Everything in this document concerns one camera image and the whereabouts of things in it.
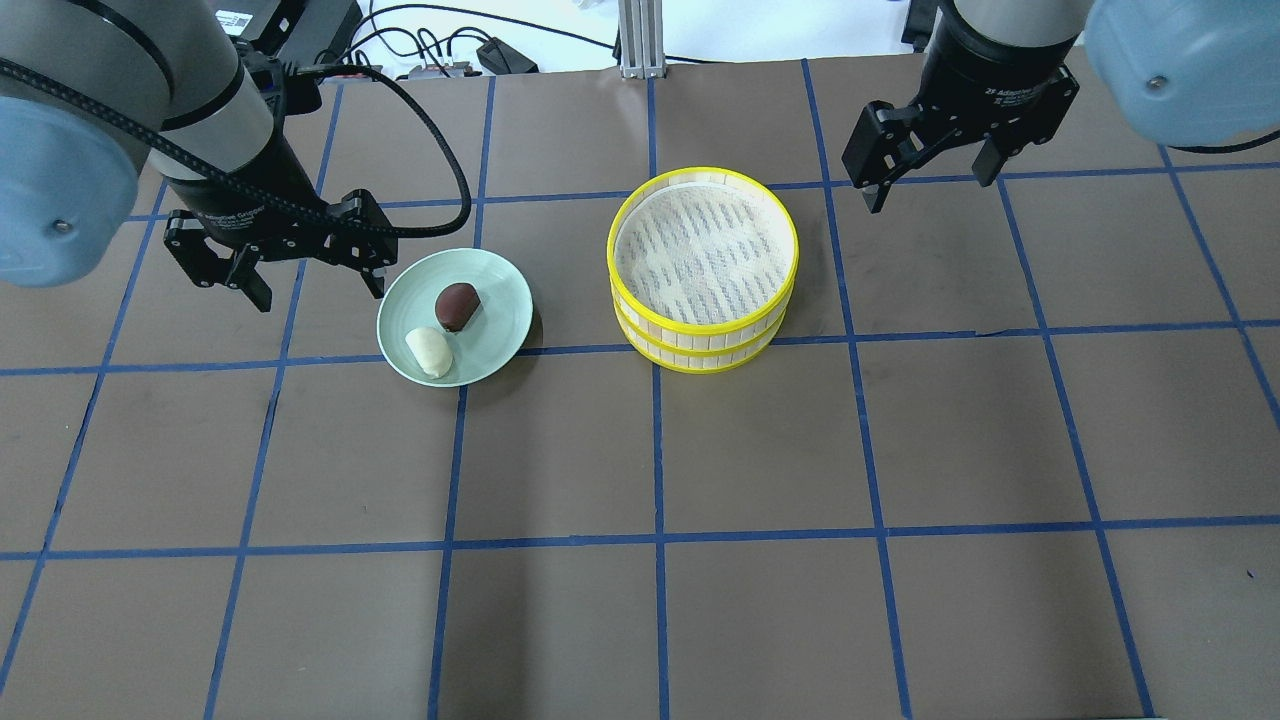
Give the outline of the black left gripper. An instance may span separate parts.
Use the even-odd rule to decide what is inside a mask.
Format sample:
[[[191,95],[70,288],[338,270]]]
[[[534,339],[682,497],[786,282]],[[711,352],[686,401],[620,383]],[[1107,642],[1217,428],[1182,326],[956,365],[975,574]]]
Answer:
[[[374,225],[379,233],[326,229],[210,179],[172,179],[183,206],[169,215],[163,243],[192,283],[232,284],[260,313],[269,313],[273,291],[257,266],[316,259],[357,272],[374,299],[385,297],[387,268],[398,261],[398,241],[384,233],[390,223],[369,191],[356,190],[328,204],[303,172],[292,170],[271,173],[268,186],[307,210]]]

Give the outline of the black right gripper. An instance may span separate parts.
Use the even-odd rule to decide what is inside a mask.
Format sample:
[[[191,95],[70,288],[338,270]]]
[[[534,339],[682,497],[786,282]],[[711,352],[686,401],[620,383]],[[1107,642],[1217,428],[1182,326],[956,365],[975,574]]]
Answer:
[[[897,178],[942,152],[979,143],[972,173],[991,187],[1011,156],[1051,141],[1080,92],[1066,65],[1073,45],[1012,47],[936,35],[915,96],[900,106],[868,102],[842,152],[868,211],[881,213]]]

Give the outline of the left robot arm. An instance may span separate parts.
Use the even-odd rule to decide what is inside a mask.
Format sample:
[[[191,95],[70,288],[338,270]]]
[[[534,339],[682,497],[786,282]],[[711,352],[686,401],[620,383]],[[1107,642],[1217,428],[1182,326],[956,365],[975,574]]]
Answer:
[[[3,281],[77,282],[146,167],[180,201],[164,243],[187,279],[273,306],[264,263],[317,259],[385,292],[397,241],[371,193],[324,201],[284,133],[320,70],[230,37],[200,1],[3,4]]]

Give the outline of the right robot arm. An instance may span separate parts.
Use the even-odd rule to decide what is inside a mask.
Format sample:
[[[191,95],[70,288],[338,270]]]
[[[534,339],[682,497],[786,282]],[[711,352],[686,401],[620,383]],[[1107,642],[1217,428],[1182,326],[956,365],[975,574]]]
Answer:
[[[1080,91],[1074,47],[1140,137],[1244,152],[1277,140],[1277,36],[1275,1],[913,1],[919,88],[902,106],[868,102],[841,160],[873,213],[906,173],[969,145],[989,186],[1059,132]]]

